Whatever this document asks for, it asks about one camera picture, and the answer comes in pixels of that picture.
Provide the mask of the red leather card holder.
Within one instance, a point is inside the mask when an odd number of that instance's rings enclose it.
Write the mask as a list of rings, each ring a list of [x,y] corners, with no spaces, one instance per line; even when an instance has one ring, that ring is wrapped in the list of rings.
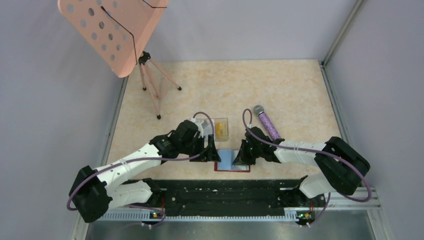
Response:
[[[234,165],[238,150],[233,149],[218,149],[218,155],[221,159],[220,162],[214,163],[215,172],[230,172],[230,173],[250,173],[251,167],[249,165]]]

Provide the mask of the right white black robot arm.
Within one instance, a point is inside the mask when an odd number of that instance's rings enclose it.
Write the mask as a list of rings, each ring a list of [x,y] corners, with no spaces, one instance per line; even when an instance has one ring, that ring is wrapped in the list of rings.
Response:
[[[283,138],[271,140],[258,127],[246,130],[233,165],[254,165],[257,159],[285,164],[314,166],[320,171],[306,175],[293,192],[299,206],[307,206],[314,197],[337,192],[351,199],[366,174],[369,162],[343,139],[332,136],[324,143],[293,142]]]

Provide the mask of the clear plastic card tray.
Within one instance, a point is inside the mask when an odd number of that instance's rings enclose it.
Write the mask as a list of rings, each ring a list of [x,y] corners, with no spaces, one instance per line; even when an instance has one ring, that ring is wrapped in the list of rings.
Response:
[[[226,142],[229,140],[229,123],[227,118],[188,118],[199,127],[200,136],[204,137],[205,143],[208,137],[214,134],[215,142]]]

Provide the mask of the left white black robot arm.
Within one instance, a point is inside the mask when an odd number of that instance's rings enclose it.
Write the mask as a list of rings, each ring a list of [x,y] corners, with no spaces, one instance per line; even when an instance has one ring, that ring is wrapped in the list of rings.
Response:
[[[108,210],[140,204],[154,207],[163,193],[151,178],[131,182],[131,178],[165,162],[220,162],[215,133],[205,134],[194,118],[184,120],[175,130],[157,135],[135,152],[108,165],[79,170],[69,192],[66,207],[78,211],[86,223],[92,223]]]

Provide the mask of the yellow credit card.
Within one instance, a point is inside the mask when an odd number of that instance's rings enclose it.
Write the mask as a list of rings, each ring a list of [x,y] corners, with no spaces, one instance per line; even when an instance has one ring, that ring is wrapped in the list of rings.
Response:
[[[228,137],[228,126],[226,122],[217,122],[215,124],[215,136],[221,140]]]

